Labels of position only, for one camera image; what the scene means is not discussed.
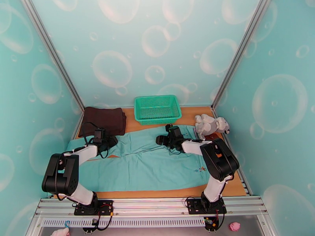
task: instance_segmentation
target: white cable tray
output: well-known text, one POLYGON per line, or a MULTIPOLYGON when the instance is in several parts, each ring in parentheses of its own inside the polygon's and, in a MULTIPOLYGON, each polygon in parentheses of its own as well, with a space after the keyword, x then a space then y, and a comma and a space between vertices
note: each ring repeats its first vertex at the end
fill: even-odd
MULTIPOLYGON (((67 218, 70 221, 69 227, 82 228, 94 227, 91 218, 67 218)), ((101 218, 99 227, 105 227, 109 221, 109 217, 101 218)), ((44 218, 41 223, 42 227, 64 227, 66 220, 60 218, 44 218)), ((185 217, 180 218, 112 218, 111 224, 113 228, 160 228, 160 227, 204 227, 204 219, 202 217, 185 217)))

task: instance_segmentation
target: wooden surface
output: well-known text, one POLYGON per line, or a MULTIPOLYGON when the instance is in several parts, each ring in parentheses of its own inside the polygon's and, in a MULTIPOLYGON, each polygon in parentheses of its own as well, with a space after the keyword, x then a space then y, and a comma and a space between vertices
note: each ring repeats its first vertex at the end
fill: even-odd
MULTIPOLYGON (((194 125, 195 115, 208 114, 212 116, 209 107, 182 107, 182 118, 178 119, 174 125, 194 125)), ((133 109, 123 109, 127 116, 126 133, 143 129, 165 126, 162 125, 140 125, 135 120, 133 109)), ((234 180, 229 181, 223 191, 223 196, 243 196, 246 195, 241 180, 237 172, 234 180)), ((180 189, 180 190, 160 190, 160 191, 117 191, 117 192, 97 192, 99 198, 160 198, 160 197, 200 197, 205 185, 180 189)))

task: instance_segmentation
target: teal bubble wallpaper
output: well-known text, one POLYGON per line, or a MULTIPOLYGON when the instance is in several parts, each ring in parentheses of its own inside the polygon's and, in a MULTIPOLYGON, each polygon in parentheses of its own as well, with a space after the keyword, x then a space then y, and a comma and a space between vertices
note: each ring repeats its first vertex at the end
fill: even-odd
POLYGON ((25 235, 81 110, 20 0, 0 0, 0 235, 25 235))
POLYGON ((314 23, 315 0, 272 0, 216 109, 281 236, 315 232, 314 23))
POLYGON ((211 105, 259 2, 32 1, 84 105, 94 107, 161 94, 211 105))

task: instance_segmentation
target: folded brown cloth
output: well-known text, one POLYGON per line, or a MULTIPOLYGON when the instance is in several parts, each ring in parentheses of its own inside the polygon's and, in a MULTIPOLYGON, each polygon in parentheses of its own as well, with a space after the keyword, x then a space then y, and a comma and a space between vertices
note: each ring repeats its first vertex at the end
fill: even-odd
MULTIPOLYGON (((116 109, 98 109, 94 107, 86 107, 82 124, 84 122, 92 122, 99 128, 106 130, 106 135, 117 136, 124 135, 126 130, 126 115, 121 108, 116 109)), ((79 137, 83 137, 82 124, 79 132, 79 137)), ((85 136, 94 135, 95 126, 84 124, 85 136)))

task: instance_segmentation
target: stuffed animal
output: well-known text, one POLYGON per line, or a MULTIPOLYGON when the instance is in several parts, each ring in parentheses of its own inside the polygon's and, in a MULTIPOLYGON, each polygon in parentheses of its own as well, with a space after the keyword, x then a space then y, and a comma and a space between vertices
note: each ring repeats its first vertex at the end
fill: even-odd
POLYGON ((214 132, 230 133, 230 126, 223 117, 213 118, 207 114, 195 116, 196 132, 200 139, 205 140, 204 136, 211 135, 214 132))
POLYGON ((69 228, 58 229, 52 233, 51 236, 69 236, 69 228))

